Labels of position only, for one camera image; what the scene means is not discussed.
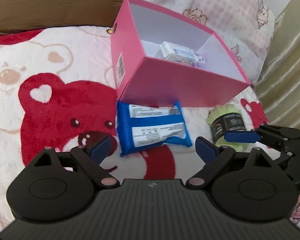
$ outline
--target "gold curtain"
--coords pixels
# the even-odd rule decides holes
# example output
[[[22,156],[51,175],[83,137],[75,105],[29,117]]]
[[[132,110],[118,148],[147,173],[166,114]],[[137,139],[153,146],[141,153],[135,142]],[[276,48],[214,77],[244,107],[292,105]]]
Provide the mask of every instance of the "gold curtain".
[[[255,90],[271,124],[300,129],[300,0],[277,18]]]

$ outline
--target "red bear print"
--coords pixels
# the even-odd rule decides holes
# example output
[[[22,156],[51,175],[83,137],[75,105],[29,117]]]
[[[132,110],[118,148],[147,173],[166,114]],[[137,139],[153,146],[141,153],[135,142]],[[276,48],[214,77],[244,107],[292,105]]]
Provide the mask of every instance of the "red bear print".
[[[29,41],[42,31],[43,29],[0,36],[0,45],[13,45],[24,41]]]
[[[55,74],[40,73],[21,84],[18,96],[25,111],[20,130],[25,165],[44,147],[65,152],[77,145],[89,146],[105,135],[112,141],[107,158],[114,152],[119,156],[115,131],[116,91],[113,88],[91,81],[65,84]],[[146,163],[144,178],[174,178],[175,163],[167,146],[149,150],[142,157]],[[120,165],[113,163],[107,170],[113,172]]]
[[[253,128],[257,129],[261,124],[269,122],[260,103],[255,101],[248,103],[248,101],[244,98],[240,100],[240,103],[250,116]]]

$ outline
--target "wet wipes package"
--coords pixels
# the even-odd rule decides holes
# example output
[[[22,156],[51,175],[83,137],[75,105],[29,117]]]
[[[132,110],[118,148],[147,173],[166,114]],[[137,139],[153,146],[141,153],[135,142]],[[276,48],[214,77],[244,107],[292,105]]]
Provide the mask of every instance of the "wet wipes package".
[[[121,156],[176,144],[191,147],[179,102],[171,109],[117,103],[117,133],[121,143]]]
[[[163,58],[168,61],[179,62],[191,66],[197,59],[192,49],[164,41],[159,45],[157,58]]]

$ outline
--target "small white package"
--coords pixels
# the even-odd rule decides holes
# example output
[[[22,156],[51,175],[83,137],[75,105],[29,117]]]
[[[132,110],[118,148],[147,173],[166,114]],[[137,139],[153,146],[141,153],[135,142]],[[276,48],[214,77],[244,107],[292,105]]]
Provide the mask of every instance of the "small white package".
[[[160,50],[156,57],[163,58],[168,61],[179,62],[191,66],[196,60],[197,56],[194,51],[188,47],[173,44],[164,41],[159,45]]]

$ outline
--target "barcode label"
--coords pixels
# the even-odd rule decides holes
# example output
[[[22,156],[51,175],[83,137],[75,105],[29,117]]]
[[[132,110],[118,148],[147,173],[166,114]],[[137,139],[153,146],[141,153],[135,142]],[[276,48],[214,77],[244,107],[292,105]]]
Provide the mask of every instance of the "barcode label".
[[[118,62],[115,69],[116,69],[116,77],[117,77],[117,87],[119,87],[125,74],[122,52],[119,55]]]

